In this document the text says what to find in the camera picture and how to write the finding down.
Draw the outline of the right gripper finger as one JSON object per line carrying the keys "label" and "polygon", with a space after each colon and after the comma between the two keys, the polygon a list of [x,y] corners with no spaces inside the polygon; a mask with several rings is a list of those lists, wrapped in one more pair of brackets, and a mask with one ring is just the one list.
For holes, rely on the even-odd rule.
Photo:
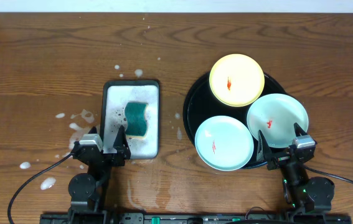
{"label": "right gripper finger", "polygon": [[294,123],[294,133],[296,137],[306,136],[307,132],[302,129],[298,123]]}
{"label": "right gripper finger", "polygon": [[272,155],[272,151],[262,133],[261,130],[258,131],[258,147],[256,159],[258,162],[267,161]]}

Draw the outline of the green yellow sponge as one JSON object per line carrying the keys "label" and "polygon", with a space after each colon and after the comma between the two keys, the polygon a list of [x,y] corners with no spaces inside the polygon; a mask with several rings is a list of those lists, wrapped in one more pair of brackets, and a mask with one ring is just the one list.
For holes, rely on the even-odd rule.
{"label": "green yellow sponge", "polygon": [[127,121],[126,135],[144,138],[148,125],[145,119],[146,103],[129,102],[125,107]]}

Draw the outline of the light blue plate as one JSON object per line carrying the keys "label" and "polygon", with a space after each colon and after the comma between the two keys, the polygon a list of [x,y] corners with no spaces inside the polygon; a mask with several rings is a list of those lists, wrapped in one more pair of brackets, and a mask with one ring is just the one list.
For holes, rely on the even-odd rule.
{"label": "light blue plate", "polygon": [[229,116],[214,116],[197,129],[194,139],[199,157],[210,167],[233,171],[248,164],[254,152],[248,128]]}
{"label": "light blue plate", "polygon": [[247,112],[247,126],[255,139],[261,131],[270,147],[284,148],[296,137],[294,123],[307,131],[309,117],[304,106],[295,98],[272,93],[257,99]]}

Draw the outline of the light blue plate front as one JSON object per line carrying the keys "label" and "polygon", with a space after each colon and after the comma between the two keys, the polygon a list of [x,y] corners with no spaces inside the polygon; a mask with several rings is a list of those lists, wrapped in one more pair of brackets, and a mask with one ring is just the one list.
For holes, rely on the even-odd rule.
{"label": "light blue plate front", "polygon": [[199,157],[210,167],[233,171],[248,164],[254,152],[248,128],[229,116],[214,116],[197,129],[194,139]]}

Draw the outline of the yellow plate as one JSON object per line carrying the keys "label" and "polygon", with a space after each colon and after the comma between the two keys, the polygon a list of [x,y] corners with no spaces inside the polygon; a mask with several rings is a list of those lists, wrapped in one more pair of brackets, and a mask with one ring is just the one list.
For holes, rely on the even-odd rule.
{"label": "yellow plate", "polygon": [[262,94],[265,76],[258,62],[247,55],[230,54],[215,62],[209,75],[213,95],[225,105],[243,107]]}

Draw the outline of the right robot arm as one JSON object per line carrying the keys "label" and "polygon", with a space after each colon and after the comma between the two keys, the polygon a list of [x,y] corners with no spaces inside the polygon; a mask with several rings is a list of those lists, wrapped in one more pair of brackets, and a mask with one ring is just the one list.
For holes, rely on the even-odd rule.
{"label": "right robot arm", "polygon": [[304,163],[314,157],[317,142],[298,123],[294,123],[295,138],[281,152],[273,152],[262,131],[258,131],[258,150],[267,162],[268,170],[279,169],[283,176],[285,199],[293,208],[285,213],[288,222],[329,223],[334,182],[325,177],[308,177]]}

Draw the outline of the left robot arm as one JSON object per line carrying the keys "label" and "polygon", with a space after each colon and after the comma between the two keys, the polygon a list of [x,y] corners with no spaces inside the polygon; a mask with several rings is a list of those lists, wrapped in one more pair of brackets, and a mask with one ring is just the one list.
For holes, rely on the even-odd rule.
{"label": "left robot arm", "polygon": [[88,166],[86,173],[74,176],[68,192],[71,204],[67,223],[118,223],[115,212],[104,209],[108,181],[113,167],[125,165],[131,157],[125,128],[120,126],[113,148],[115,153],[105,153],[103,141],[95,127],[74,143],[71,155]]}

